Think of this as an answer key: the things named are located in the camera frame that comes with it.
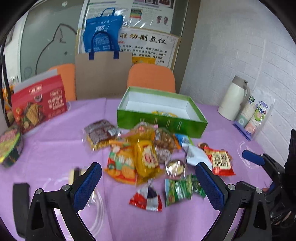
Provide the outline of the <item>red chinese snack packet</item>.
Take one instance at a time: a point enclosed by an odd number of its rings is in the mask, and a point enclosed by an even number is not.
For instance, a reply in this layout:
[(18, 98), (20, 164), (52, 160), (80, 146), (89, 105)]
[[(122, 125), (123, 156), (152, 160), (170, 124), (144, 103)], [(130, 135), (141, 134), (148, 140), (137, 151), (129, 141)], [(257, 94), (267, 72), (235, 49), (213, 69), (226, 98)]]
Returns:
[(207, 143), (199, 143), (198, 147), (202, 149), (212, 164), (212, 172), (218, 176), (235, 176), (232, 167), (232, 157), (224, 149), (216, 150), (208, 146)]

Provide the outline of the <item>brown chocolate wafer pack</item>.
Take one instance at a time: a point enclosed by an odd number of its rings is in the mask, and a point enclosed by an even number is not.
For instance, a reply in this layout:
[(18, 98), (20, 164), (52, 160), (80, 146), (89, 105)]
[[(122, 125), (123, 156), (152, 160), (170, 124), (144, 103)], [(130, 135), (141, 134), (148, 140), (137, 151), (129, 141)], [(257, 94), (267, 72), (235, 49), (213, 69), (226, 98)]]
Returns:
[(121, 136), (120, 130), (105, 119), (89, 124), (83, 132), (84, 140), (88, 142), (93, 151), (107, 147), (110, 140)]

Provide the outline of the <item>red white snack packet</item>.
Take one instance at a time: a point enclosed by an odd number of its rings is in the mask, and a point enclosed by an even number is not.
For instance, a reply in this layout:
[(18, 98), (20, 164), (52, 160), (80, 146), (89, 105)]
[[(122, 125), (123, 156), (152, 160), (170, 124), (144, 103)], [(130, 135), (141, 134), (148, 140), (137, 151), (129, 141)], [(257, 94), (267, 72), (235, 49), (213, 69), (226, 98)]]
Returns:
[(153, 185), (146, 184), (134, 194), (129, 204), (143, 210), (161, 212), (163, 204)]

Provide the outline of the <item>paper cup pack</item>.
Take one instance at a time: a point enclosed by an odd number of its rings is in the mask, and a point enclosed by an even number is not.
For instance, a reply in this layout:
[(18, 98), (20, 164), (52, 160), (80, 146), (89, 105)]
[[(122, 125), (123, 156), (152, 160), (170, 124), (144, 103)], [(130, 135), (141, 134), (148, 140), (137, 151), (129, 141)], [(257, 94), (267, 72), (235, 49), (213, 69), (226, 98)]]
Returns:
[(258, 87), (255, 88), (233, 125), (248, 141), (251, 141), (268, 120), (274, 104), (273, 95)]

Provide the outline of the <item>yellow cake packet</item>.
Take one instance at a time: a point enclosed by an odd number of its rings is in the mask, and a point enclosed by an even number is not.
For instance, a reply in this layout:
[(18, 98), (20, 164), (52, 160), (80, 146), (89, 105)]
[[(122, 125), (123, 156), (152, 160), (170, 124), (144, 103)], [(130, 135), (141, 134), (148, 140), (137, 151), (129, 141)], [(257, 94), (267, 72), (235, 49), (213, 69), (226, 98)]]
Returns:
[(85, 173), (86, 169), (84, 168), (79, 168), (76, 167), (74, 169), (70, 170), (69, 173), (69, 179), (68, 179), (68, 183), (69, 185), (72, 185), (74, 183), (74, 181), (81, 175), (83, 175)]

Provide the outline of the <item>white thermos jug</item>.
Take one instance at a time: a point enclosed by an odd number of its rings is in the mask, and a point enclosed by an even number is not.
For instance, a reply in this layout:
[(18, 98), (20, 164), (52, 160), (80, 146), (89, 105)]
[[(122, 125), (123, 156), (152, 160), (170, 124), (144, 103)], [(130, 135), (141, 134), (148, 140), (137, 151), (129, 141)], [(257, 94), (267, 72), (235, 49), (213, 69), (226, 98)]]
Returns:
[(235, 76), (218, 107), (224, 118), (234, 121), (250, 97), (248, 81)]

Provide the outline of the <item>blue green snack packet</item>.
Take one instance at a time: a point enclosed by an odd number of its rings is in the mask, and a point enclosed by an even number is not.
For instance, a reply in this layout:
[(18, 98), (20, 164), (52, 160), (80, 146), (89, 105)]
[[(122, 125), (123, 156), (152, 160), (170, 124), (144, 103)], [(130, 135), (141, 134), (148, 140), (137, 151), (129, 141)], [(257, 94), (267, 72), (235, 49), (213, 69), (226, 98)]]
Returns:
[(180, 147), (187, 152), (189, 149), (189, 146), (193, 145), (193, 141), (191, 140), (191, 138), (187, 135), (183, 135), (183, 134), (179, 134), (179, 133), (175, 133), (174, 134), (175, 138), (177, 139)]

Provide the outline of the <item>clear pastry packet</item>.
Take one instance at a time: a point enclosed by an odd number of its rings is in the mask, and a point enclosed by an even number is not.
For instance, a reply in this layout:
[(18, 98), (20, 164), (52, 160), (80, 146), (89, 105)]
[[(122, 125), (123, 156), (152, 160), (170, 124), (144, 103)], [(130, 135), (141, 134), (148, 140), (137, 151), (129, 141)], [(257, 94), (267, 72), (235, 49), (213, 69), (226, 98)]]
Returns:
[(185, 176), (185, 163), (182, 160), (170, 160), (165, 164), (165, 170), (170, 179), (180, 179)]

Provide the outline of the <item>instant noodle bowl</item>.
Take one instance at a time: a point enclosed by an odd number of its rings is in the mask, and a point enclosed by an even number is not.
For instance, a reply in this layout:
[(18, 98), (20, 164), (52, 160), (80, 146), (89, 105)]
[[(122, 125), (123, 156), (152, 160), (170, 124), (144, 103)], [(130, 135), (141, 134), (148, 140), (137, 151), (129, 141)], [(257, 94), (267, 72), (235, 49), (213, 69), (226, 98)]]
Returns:
[(13, 125), (1, 134), (1, 165), (5, 168), (13, 166), (22, 150), (22, 133), (17, 125)]

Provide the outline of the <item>round red-white candy pack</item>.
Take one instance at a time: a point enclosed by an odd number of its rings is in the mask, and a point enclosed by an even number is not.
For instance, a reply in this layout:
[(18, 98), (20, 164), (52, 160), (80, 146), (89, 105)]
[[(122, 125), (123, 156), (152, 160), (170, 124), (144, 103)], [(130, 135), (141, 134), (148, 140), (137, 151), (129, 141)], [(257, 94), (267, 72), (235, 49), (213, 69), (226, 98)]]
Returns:
[(160, 164), (165, 164), (171, 159), (171, 152), (168, 149), (156, 146), (156, 154)]

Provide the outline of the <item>orange cracker snack bag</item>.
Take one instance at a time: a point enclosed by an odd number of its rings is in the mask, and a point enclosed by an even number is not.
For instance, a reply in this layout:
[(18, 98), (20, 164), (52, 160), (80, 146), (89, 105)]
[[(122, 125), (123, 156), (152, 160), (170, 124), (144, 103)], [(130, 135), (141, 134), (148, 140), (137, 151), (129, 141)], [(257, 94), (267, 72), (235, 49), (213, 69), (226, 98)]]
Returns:
[(109, 144), (111, 151), (104, 171), (117, 182), (136, 185), (137, 171), (134, 165), (134, 146), (116, 140), (111, 140)]

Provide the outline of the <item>orange nut snack pack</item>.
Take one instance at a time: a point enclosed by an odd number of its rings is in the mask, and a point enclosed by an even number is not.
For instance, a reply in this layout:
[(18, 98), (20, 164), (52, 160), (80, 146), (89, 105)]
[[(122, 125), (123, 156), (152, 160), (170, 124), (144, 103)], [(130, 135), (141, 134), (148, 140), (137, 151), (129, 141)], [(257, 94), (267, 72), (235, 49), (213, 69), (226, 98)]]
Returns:
[(157, 128), (155, 131), (154, 144), (162, 149), (167, 149), (171, 153), (179, 150), (180, 145), (176, 137), (165, 128)]

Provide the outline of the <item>green gift box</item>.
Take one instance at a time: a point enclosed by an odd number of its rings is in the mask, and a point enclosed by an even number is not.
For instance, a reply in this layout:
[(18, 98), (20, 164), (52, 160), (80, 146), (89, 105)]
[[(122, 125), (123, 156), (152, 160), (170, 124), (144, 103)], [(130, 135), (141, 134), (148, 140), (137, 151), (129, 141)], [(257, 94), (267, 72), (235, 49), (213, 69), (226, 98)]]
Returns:
[(200, 138), (208, 125), (191, 97), (131, 86), (117, 108), (117, 125), (131, 129), (140, 122), (191, 138)]

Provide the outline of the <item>yellow corn snack bag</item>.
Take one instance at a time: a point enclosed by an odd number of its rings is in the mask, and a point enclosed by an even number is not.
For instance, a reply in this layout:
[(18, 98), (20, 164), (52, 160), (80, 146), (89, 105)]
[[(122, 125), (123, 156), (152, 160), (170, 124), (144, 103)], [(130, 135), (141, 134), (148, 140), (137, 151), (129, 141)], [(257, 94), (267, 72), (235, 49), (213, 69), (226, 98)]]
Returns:
[(135, 144), (135, 169), (137, 171), (137, 185), (146, 183), (163, 175), (152, 141), (142, 140)]

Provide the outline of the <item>red cracker box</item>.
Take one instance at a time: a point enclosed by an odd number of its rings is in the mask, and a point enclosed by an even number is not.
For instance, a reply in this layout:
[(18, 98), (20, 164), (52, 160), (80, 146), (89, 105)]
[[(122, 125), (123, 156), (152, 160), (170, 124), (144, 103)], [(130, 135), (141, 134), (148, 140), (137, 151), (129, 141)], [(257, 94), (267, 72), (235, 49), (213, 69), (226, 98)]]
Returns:
[(57, 70), (38, 74), (15, 87), (12, 112), (21, 133), (68, 110), (62, 77)]

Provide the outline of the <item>yellow transparent snack bag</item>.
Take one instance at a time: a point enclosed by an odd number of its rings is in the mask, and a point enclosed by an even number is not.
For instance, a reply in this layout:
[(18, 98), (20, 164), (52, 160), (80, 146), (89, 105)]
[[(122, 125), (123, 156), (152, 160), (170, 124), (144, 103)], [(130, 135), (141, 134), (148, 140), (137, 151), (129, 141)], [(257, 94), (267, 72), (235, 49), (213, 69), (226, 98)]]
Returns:
[(128, 143), (137, 143), (139, 141), (153, 141), (158, 125), (152, 125), (146, 122), (140, 122), (134, 126), (128, 133), (121, 137)]

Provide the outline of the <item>right orange chair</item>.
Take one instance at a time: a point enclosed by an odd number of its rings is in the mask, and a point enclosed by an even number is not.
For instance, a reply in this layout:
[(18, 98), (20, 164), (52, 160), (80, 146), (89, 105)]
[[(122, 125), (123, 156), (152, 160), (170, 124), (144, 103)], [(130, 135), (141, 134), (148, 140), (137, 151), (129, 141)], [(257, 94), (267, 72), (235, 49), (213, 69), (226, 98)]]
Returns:
[(176, 92), (173, 72), (164, 66), (147, 63), (137, 63), (128, 73), (127, 88), (141, 87), (166, 92)]

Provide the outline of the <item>orange chair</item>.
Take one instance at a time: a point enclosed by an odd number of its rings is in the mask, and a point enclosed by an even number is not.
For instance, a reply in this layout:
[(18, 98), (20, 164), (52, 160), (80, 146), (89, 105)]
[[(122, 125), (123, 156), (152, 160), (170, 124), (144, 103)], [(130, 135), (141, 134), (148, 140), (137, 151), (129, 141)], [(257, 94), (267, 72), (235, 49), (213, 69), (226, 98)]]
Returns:
[(57, 70), (57, 73), (61, 75), (62, 82), (65, 89), (65, 96), (67, 101), (76, 100), (76, 88), (75, 88), (75, 65), (72, 63), (62, 64), (51, 67), (49, 70)]
[(173, 72), (164, 66), (147, 63), (137, 63), (128, 73), (127, 88), (141, 87), (166, 92), (176, 92)]

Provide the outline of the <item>left orange chair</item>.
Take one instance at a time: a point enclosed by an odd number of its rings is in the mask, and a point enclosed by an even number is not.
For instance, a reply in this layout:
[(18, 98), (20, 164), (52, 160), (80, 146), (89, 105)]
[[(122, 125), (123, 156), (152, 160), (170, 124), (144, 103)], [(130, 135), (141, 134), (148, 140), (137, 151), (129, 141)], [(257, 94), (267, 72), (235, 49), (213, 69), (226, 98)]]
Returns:
[(72, 63), (62, 64), (51, 67), (49, 70), (57, 70), (57, 73), (61, 75), (62, 82), (65, 89), (65, 96), (67, 101), (76, 100), (76, 88), (75, 88), (75, 65)]

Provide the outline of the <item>brown cardboard sheet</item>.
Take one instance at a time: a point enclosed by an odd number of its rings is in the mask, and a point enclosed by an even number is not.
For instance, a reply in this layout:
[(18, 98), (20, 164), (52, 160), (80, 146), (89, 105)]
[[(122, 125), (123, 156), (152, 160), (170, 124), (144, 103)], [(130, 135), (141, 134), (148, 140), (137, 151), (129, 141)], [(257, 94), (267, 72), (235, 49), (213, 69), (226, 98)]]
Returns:
[(102, 97), (122, 97), (132, 67), (131, 52), (119, 52), (114, 58), (111, 51), (75, 56), (75, 88), (78, 100)]

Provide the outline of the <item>white chinese text poster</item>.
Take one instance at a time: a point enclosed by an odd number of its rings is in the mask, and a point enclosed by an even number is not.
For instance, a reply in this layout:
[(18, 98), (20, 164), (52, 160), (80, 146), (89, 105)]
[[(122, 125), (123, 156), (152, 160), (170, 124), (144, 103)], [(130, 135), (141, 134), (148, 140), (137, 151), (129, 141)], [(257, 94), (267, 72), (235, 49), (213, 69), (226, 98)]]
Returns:
[(119, 51), (132, 54), (132, 64), (151, 63), (171, 70), (181, 38), (165, 32), (124, 27), (118, 33)]

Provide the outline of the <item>blue tote bag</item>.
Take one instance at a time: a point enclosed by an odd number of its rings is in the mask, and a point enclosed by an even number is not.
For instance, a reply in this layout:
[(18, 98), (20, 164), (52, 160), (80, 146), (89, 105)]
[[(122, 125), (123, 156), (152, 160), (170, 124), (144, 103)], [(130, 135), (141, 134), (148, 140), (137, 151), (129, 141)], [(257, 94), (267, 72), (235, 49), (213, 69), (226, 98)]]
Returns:
[(83, 33), (83, 44), (85, 52), (89, 54), (89, 60), (94, 59), (96, 52), (111, 51), (113, 58), (119, 58), (120, 47), (118, 44), (119, 30), (123, 24), (123, 16), (115, 14), (115, 8), (110, 10), (110, 15), (104, 15), (86, 20)]

